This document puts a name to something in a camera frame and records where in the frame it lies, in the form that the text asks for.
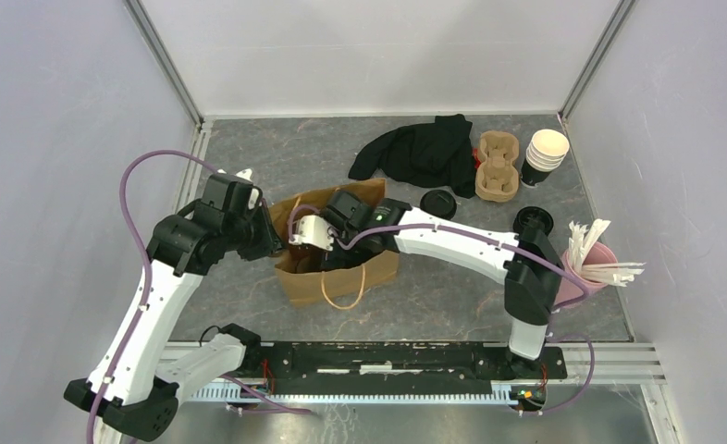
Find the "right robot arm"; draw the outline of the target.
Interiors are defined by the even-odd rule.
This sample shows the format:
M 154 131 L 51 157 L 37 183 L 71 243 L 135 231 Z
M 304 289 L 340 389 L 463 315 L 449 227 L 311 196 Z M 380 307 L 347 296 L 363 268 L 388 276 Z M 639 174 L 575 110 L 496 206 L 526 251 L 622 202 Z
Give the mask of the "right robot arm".
M 288 240 L 327 252 L 422 255 L 473 270 L 504 288 L 511 317 L 508 370 L 529 377 L 543 363 L 550 313 L 565 270 L 542 228 L 497 232 L 452 222 L 403 201 L 372 206 L 335 191 L 325 207 L 289 220 Z

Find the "stack of white paper cups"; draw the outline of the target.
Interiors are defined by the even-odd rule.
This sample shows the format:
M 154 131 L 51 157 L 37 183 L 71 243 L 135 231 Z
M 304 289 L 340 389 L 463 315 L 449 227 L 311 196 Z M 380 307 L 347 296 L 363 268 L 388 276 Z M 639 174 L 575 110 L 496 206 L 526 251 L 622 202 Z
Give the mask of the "stack of white paper cups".
M 567 137 L 554 129 L 536 131 L 526 150 L 521 167 L 521 182 L 535 187 L 545 181 L 562 163 L 570 151 Z

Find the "black cup lid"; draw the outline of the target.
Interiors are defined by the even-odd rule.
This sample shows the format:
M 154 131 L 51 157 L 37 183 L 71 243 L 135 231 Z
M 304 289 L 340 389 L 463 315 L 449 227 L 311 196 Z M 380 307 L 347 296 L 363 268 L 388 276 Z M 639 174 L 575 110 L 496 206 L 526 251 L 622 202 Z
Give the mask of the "black cup lid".
M 457 213 L 458 204 L 452 193 L 445 190 L 431 190 L 422 196 L 419 208 L 432 216 L 452 220 Z

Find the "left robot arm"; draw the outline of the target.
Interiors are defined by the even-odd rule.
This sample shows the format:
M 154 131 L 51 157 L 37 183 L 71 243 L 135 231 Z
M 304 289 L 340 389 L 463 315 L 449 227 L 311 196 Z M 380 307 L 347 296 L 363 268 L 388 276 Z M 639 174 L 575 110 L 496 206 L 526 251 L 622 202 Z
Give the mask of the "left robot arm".
M 260 369 L 258 336 L 234 326 L 172 364 L 160 361 L 184 306 L 226 253 L 253 261 L 285 246 L 252 174 L 249 168 L 215 173 L 201 198 L 157 224 L 113 342 L 89 376 L 68 382 L 66 401 L 124 436 L 151 442 L 166 432 L 179 406 L 214 379 Z

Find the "brown paper bag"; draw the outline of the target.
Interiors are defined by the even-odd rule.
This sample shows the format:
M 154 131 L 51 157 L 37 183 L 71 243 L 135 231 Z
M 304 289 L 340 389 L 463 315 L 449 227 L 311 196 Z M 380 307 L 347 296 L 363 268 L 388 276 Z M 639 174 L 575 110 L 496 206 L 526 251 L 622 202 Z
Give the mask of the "brown paper bag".
M 349 191 L 365 203 L 375 206 L 386 196 L 384 179 L 367 179 L 331 188 L 305 191 L 270 206 L 273 225 L 283 241 L 288 240 L 289 222 L 298 222 L 313 210 L 326 206 L 335 191 Z M 399 256 L 384 251 L 363 265 L 333 271 L 311 271 L 312 246 L 290 245 L 276 256 L 274 271 L 290 303 L 303 307 L 327 302 L 337 309 L 350 310 L 357 305 L 366 290 L 395 279 Z

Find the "stack of black lids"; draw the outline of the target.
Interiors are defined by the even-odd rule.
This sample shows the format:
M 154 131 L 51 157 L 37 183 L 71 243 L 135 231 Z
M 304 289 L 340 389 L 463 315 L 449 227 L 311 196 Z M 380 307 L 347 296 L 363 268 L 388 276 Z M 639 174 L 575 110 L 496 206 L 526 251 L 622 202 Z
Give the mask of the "stack of black lids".
M 528 227 L 540 229 L 548 236 L 554 229 L 554 219 L 547 210 L 541 207 L 526 206 L 517 212 L 512 222 L 512 229 L 521 234 Z

